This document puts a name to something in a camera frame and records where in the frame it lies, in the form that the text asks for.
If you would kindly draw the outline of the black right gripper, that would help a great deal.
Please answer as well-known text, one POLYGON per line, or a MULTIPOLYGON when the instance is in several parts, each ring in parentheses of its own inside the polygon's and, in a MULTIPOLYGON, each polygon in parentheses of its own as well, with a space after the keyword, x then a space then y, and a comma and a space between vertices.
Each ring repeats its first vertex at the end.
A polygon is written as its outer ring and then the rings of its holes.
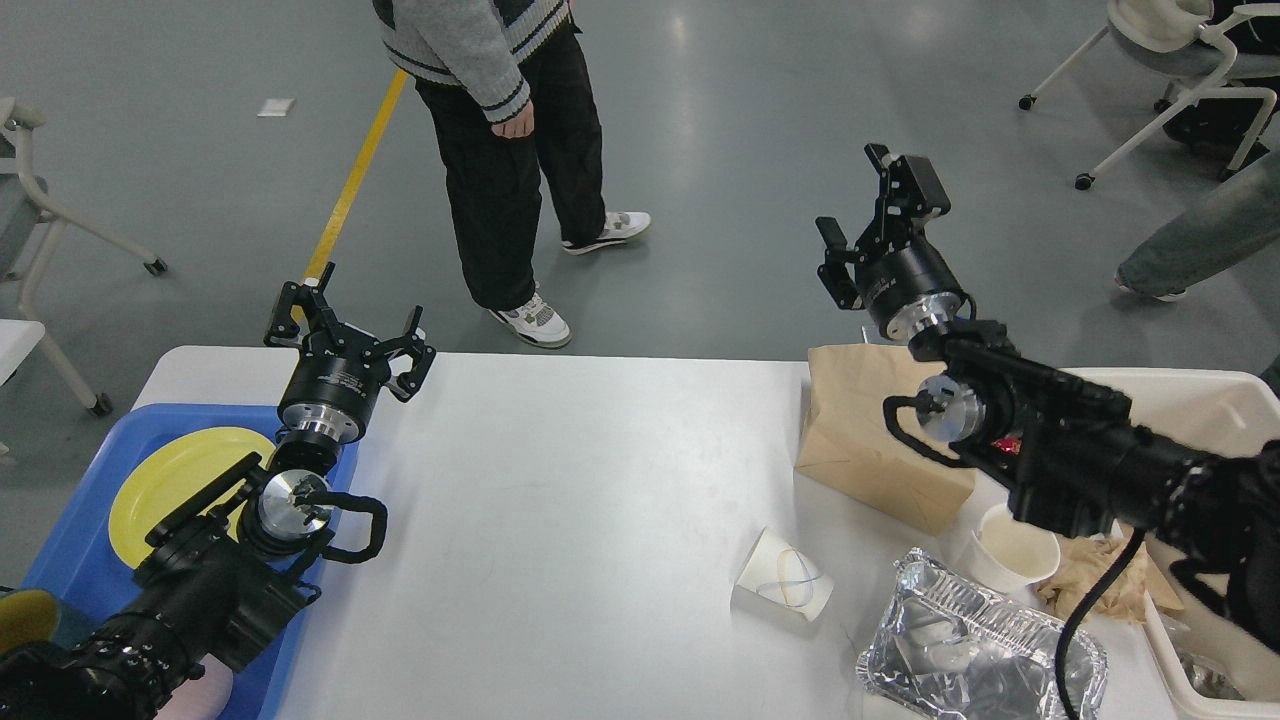
POLYGON ((882 338, 905 343, 952 320, 969 301, 924 241, 925 224, 948 214, 952 204, 928 158, 892 152, 883 143, 867 143, 864 154, 879 177, 874 215, 852 250, 833 217, 815 219, 826 246, 817 274, 837 307, 867 310, 882 338))

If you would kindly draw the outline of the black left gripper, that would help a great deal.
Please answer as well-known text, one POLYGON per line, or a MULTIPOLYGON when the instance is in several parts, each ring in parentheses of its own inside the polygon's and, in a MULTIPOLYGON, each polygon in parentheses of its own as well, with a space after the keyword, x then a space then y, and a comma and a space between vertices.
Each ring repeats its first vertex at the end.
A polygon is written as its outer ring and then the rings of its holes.
POLYGON ((348 445, 365 436, 380 388, 407 404, 424 387, 436 350, 422 328, 422 306, 413 306, 397 337, 344 336, 324 297, 334 270, 326 263, 320 277, 282 286, 264 345, 300 351, 276 409, 283 427, 348 445))

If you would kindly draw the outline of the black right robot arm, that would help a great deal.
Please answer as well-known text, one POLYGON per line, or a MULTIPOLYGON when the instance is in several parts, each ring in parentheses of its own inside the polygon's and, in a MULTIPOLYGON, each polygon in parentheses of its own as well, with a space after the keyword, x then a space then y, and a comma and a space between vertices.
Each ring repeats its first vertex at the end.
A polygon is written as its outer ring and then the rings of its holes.
POLYGON ((931 161, 868 143, 876 211, 855 242, 819 217, 817 274, 835 304, 865 310, 919 363, 942 363, 913 395, 883 398, 890 434, 1007 491, 1012 516, 1068 538, 1115 521, 1184 555, 1179 580, 1220 616, 1277 648, 1277 442, 1224 457, 1130 420, 1117 389, 1023 357, 1005 324, 975 309, 925 224, 951 202, 931 161))

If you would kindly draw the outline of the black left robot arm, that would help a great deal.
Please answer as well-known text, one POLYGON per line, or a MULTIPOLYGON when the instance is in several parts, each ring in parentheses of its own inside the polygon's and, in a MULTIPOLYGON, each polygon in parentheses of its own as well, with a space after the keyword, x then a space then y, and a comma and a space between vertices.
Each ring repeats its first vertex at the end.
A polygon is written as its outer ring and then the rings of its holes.
POLYGON ((248 452, 159 519, 133 573, 140 594, 68 650, 49 641, 3 656, 5 719, 152 719, 212 656, 244 670, 314 603, 305 573, 384 546, 387 506, 333 489, 328 474, 361 439, 379 393, 408 402, 435 359, 413 307, 397 337, 342 322, 315 281, 282 286, 264 336, 298 360, 276 407, 269 457, 248 452))

